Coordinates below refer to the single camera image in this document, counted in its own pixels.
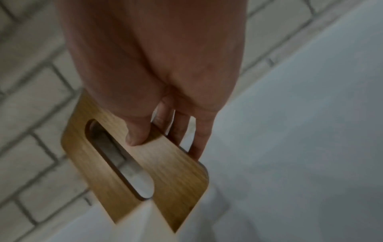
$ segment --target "wooden edge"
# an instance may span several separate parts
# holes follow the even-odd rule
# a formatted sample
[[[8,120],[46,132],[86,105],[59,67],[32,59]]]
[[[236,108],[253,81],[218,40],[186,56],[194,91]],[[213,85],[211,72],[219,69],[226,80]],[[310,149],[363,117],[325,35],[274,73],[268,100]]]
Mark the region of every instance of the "wooden edge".
[[[152,199],[176,232],[207,189],[209,179],[206,168],[181,151],[155,127],[152,127],[143,145],[127,146],[125,136],[128,130],[124,121],[99,108],[84,91],[61,143],[114,222],[128,215],[141,201],[87,139],[85,130],[93,119],[152,177]]]

